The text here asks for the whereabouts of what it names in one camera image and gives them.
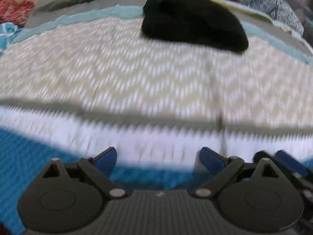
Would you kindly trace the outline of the black pants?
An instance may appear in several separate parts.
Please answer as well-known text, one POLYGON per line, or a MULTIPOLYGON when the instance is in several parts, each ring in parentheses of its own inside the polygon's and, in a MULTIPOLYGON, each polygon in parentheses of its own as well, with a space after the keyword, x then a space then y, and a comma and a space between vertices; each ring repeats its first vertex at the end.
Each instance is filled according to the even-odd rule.
POLYGON ((238 18, 209 0, 147 0, 142 32, 149 38, 242 53, 249 47, 238 18))

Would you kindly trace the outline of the chevron patterned bedsheet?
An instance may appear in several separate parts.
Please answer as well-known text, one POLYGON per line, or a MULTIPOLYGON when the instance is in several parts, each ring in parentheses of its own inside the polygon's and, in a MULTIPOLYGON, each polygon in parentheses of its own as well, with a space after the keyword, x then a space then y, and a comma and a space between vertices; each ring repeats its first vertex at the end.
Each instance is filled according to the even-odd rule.
POLYGON ((1 56, 1 234, 312 234, 312 47, 293 28, 209 0, 241 23, 236 53, 147 37, 147 0, 44 1, 1 56))

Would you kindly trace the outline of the teal wavy pattern pillow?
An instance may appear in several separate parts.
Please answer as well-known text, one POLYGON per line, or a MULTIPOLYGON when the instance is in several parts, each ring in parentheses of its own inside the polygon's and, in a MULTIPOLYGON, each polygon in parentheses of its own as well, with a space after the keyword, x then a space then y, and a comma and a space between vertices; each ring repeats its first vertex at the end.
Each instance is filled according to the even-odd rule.
POLYGON ((12 22, 5 22, 0 25, 0 56, 3 55, 4 50, 22 29, 23 27, 12 22))

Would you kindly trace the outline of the blue white patterned blanket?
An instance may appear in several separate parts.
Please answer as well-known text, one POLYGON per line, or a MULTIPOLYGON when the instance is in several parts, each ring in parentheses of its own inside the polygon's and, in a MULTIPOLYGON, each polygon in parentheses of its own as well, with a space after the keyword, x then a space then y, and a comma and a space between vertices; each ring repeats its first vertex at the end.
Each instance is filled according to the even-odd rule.
POLYGON ((239 0, 239 2, 267 14, 272 19, 288 25, 297 33, 303 35, 303 24, 285 0, 239 0))

